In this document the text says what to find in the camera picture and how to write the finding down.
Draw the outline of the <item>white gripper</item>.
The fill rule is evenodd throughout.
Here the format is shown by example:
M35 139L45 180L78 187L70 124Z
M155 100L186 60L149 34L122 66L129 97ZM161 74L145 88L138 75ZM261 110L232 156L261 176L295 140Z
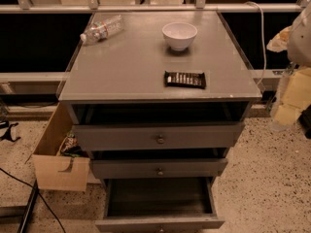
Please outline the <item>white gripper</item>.
M291 27L277 33L266 48L273 52L287 49ZM272 106L273 122L285 127L293 125L302 112L311 105L311 68L300 66L291 75L286 73L279 81L276 102Z

